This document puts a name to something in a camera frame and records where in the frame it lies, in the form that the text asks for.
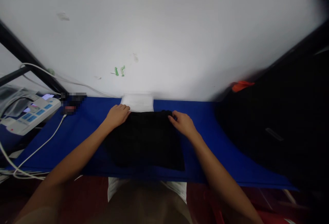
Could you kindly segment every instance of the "black backpack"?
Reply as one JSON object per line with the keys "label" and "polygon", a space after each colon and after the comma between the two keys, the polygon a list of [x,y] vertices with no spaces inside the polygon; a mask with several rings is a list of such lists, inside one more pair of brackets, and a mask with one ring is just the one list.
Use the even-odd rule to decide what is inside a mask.
{"label": "black backpack", "polygon": [[300,58],[229,92],[216,108],[222,129],[245,155],[296,187],[328,186],[329,51]]}

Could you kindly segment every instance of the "red floor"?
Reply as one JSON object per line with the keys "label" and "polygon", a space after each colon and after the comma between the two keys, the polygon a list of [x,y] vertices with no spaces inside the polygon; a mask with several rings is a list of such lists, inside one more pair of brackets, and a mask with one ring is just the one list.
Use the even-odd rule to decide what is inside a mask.
{"label": "red floor", "polygon": [[[0,184],[0,224],[13,222],[39,183],[38,180],[10,178]],[[100,213],[107,204],[107,187],[108,179],[104,177],[83,176],[72,182],[66,190],[60,210],[60,223],[84,223]],[[205,200],[205,190],[208,190],[205,184],[187,184],[187,205],[195,224],[216,223],[211,206]],[[303,223],[308,213],[307,208],[303,206],[290,206],[281,190],[260,188],[243,188],[243,190],[258,205],[296,218],[300,223]]]}

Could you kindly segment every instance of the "black cloth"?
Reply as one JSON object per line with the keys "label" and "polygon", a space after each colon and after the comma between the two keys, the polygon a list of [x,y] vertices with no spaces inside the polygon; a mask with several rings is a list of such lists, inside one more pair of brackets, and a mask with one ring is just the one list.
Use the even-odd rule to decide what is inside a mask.
{"label": "black cloth", "polygon": [[119,167],[161,166],[184,171],[179,135],[170,123],[171,111],[131,113],[104,144]]}

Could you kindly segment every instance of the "blue table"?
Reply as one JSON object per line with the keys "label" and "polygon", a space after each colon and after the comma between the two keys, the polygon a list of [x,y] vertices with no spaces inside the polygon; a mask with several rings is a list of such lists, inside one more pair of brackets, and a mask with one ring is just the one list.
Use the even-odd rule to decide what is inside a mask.
{"label": "blue table", "polygon": [[[56,135],[24,165],[24,170],[51,171],[66,155],[83,142],[105,119],[109,109],[119,104],[118,98],[87,97],[78,111],[67,116]],[[295,189],[281,175],[275,174],[243,155],[226,137],[218,125],[211,102],[154,100],[154,111],[177,110],[187,113],[204,141],[232,177],[241,186]],[[19,165],[39,148],[55,131],[62,115],[61,108],[14,161]],[[145,180],[206,182],[194,150],[185,137],[181,137],[185,171],[179,172],[161,167],[119,168],[116,167],[103,145],[83,169],[83,175],[138,178]]]}

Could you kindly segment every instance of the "white wall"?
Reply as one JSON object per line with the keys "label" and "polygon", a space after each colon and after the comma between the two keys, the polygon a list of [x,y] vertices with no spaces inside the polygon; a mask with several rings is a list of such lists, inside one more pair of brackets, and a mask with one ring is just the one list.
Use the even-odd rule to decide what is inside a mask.
{"label": "white wall", "polygon": [[[317,0],[0,0],[0,19],[61,76],[116,96],[208,101],[268,67],[324,15]],[[123,65],[125,77],[110,74]]]}

